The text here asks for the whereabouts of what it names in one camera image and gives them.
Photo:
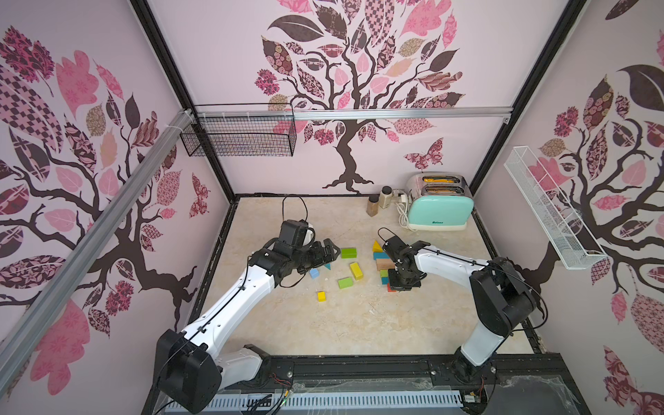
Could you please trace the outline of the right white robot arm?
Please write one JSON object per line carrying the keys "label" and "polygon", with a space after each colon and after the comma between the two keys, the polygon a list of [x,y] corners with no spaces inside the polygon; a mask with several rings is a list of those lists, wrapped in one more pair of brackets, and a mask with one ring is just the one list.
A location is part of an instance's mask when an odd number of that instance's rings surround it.
{"label": "right white robot arm", "polygon": [[446,252],[424,241],[411,245],[394,236],[382,246],[394,263],[389,287],[396,292],[420,288],[429,275],[445,278],[472,293],[478,323],[454,354],[458,380],[477,376],[492,355],[538,307],[535,290],[506,258],[480,260]]}

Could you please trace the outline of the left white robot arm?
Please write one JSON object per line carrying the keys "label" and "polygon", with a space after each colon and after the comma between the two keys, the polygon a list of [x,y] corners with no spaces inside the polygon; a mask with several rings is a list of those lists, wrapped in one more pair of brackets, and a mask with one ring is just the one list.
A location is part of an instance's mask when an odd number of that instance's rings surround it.
{"label": "left white robot arm", "polygon": [[293,271],[304,275],[336,261],[341,249],[331,240],[285,247],[270,240],[247,258],[242,275],[208,311],[180,332],[157,340],[151,391],[163,393],[189,413],[200,413],[222,389],[253,380],[265,358],[257,349],[221,351],[248,313]]}

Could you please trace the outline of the yellow rectangular block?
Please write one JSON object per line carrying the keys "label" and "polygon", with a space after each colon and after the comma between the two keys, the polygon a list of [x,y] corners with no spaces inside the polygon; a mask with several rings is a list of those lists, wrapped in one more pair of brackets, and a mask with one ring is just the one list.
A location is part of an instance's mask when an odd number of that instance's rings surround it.
{"label": "yellow rectangular block", "polygon": [[349,265],[350,271],[352,273],[352,276],[354,280],[362,280],[364,278],[364,273],[360,267],[360,265],[356,262],[351,263]]}

